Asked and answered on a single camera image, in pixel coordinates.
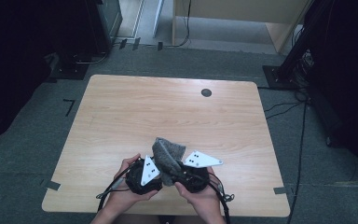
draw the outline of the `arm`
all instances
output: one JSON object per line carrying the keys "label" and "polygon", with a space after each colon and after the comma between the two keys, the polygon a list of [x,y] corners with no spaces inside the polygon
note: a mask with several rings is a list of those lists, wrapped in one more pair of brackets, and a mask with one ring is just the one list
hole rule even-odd
{"label": "arm", "polygon": [[[208,172],[213,174],[213,169],[208,167]],[[198,193],[190,193],[181,183],[175,183],[179,194],[187,199],[188,203],[193,205],[194,210],[207,224],[224,224],[220,211],[220,201],[216,192],[207,186],[203,191]]]}
{"label": "arm", "polygon": [[[120,170],[115,174],[115,178],[140,156],[138,153],[132,158],[123,160]],[[127,184],[123,181],[117,189],[127,188]],[[157,193],[157,190],[150,191],[144,195],[132,193],[130,190],[111,192],[104,208],[98,212],[97,216],[91,221],[91,224],[112,223],[120,214],[130,209],[134,204],[140,201],[147,201]]]}

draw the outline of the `white bracket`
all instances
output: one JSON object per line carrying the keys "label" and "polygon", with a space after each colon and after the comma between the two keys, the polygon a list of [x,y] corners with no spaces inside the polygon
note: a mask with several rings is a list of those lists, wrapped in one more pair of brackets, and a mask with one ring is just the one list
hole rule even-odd
{"label": "white bracket", "polygon": [[155,163],[153,163],[152,159],[146,155],[145,163],[144,163],[144,170],[142,171],[142,180],[141,185],[145,186],[149,183],[152,179],[159,175],[159,170]]}
{"label": "white bracket", "polygon": [[197,150],[194,150],[184,162],[184,165],[191,166],[195,168],[202,168],[207,166],[215,166],[215,165],[222,165],[223,162],[214,158],[212,156],[208,156]]}

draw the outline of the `person's left hand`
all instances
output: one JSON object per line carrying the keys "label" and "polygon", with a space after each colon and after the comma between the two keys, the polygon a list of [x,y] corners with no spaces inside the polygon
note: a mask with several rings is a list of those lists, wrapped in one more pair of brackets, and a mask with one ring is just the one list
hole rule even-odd
{"label": "person's left hand", "polygon": [[[132,158],[123,160],[121,167],[117,174],[115,174],[114,178],[116,178],[121,172],[127,169],[133,162],[137,161],[140,156],[141,155],[138,153]],[[117,190],[128,188],[129,187],[126,184],[126,181],[122,181],[121,184],[117,187]],[[104,208],[100,210],[100,212],[91,223],[112,223],[116,217],[130,209],[134,204],[140,201],[147,201],[157,193],[157,190],[152,190],[143,195],[133,193],[130,190],[110,192],[109,198],[106,201]]]}

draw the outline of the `tape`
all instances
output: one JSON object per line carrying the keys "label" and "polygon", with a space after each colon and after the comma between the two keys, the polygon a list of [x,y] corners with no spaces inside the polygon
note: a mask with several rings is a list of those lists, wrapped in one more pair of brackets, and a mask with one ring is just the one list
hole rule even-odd
{"label": "tape", "polygon": [[162,42],[158,42],[157,51],[162,50]]}
{"label": "tape", "polygon": [[275,194],[285,194],[286,193],[286,188],[285,187],[274,188],[274,192],[275,192]]}
{"label": "tape", "polygon": [[54,189],[54,190],[59,190],[60,189],[60,186],[61,184],[59,183],[56,183],[54,181],[51,181],[51,180],[42,180],[42,182],[40,183],[40,185],[42,187],[46,187],[48,189]]}
{"label": "tape", "polygon": [[139,42],[141,42],[141,37],[135,39],[135,43],[133,43],[132,50],[136,50],[139,47]]}
{"label": "tape", "polygon": [[123,39],[120,43],[120,49],[124,49],[126,47],[127,44],[127,39]]}
{"label": "tape", "polygon": [[67,99],[63,99],[64,102],[71,102],[71,106],[69,106],[68,111],[66,112],[66,117],[68,117],[69,113],[71,113],[72,107],[74,107],[75,101],[76,100],[67,100]]}

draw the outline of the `cable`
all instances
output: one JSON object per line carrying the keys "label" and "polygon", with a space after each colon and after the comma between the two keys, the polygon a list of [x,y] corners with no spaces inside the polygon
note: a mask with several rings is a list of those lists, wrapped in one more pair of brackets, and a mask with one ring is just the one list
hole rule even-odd
{"label": "cable", "polygon": [[[182,47],[189,39],[190,39],[190,27],[189,27],[189,20],[190,20],[190,11],[191,11],[191,0],[188,2],[188,11],[187,11],[187,19],[185,19],[185,17],[183,17],[184,19],[184,24],[185,24],[185,27],[186,27],[186,30],[187,30],[187,34],[186,34],[186,37],[185,37],[185,40],[179,44],[179,45],[173,45],[173,46],[165,46],[165,48],[180,48]],[[157,45],[139,45],[139,46],[145,46],[145,47],[156,47]]]}
{"label": "cable", "polygon": [[77,63],[77,64],[95,64],[95,63],[100,63],[101,61],[103,61],[103,60],[106,58],[106,56],[107,56],[107,53],[105,53],[105,54],[103,55],[103,57],[102,57],[100,60],[96,61],[96,62],[89,62],[89,63],[75,62],[75,63]]}
{"label": "cable", "polygon": [[278,115],[282,115],[282,114],[284,114],[284,113],[287,113],[289,110],[291,110],[291,109],[293,109],[294,107],[296,107],[296,106],[298,106],[298,105],[301,105],[301,104],[303,104],[303,102],[299,102],[299,103],[297,103],[297,104],[295,104],[295,105],[292,105],[292,106],[290,106],[287,110],[283,111],[282,113],[278,113],[278,114],[271,115],[271,116],[269,116],[269,117],[266,117],[266,119],[270,119],[270,118],[273,118],[273,117],[275,117],[275,116],[278,116]]}
{"label": "cable", "polygon": [[300,140],[300,151],[298,152],[298,170],[297,170],[297,181],[296,181],[296,190],[294,193],[294,199],[292,202],[292,206],[290,207],[290,214],[287,218],[287,224],[290,224],[292,221],[293,211],[296,206],[296,200],[298,195],[298,187],[300,185],[300,178],[301,178],[301,162],[302,162],[302,151],[303,151],[303,145],[304,145],[304,132],[305,132],[305,117],[307,113],[307,104],[304,104],[304,112],[303,112],[303,122],[302,122],[302,130],[301,130],[301,140]]}
{"label": "cable", "polygon": [[211,182],[214,183],[220,189],[220,192],[223,194],[225,202],[229,203],[232,200],[234,200],[234,198],[235,198],[234,194],[229,195],[229,194],[225,193],[225,187],[223,186],[223,182],[219,179],[219,177],[217,177],[215,174],[212,174],[212,173],[208,173],[208,174],[213,175],[217,179],[217,181],[219,181],[219,184],[217,184],[211,180]]}
{"label": "cable", "polygon": [[280,106],[280,105],[296,105],[296,104],[298,104],[298,102],[295,102],[295,103],[281,103],[281,104],[272,106],[270,109],[267,109],[264,112],[269,112],[271,109],[275,108],[276,106]]}
{"label": "cable", "polygon": [[114,189],[111,189],[112,186],[114,186],[114,185],[118,182],[118,180],[119,180],[124,174],[126,174],[126,173],[130,170],[130,168],[133,167],[134,164],[135,164],[135,162],[134,162],[133,164],[131,164],[127,169],[123,170],[123,171],[112,181],[112,183],[106,188],[106,190],[105,190],[103,193],[97,195],[96,198],[97,198],[97,199],[101,199],[101,200],[100,200],[100,204],[98,205],[98,211],[100,211],[100,210],[103,208],[103,204],[104,204],[104,201],[105,201],[105,199],[106,199],[106,196],[107,196],[111,191],[114,191]]}
{"label": "cable", "polygon": [[223,205],[223,210],[225,211],[226,223],[230,224],[231,220],[229,218],[229,209],[228,209],[228,206],[226,204],[225,199],[223,198],[223,196],[220,193],[220,191],[213,184],[208,183],[208,185],[209,185],[209,187],[211,187],[216,192],[217,198],[219,198],[220,203],[222,203],[222,205]]}
{"label": "cable", "polygon": [[296,89],[279,89],[279,88],[271,88],[271,87],[257,87],[258,90],[267,90],[267,91],[293,91]]}
{"label": "cable", "polygon": [[297,42],[298,35],[302,34],[303,31],[304,31],[304,26],[301,27],[301,29],[299,31],[297,31],[296,36],[295,36],[295,31],[293,31],[293,34],[292,34],[292,46]]}

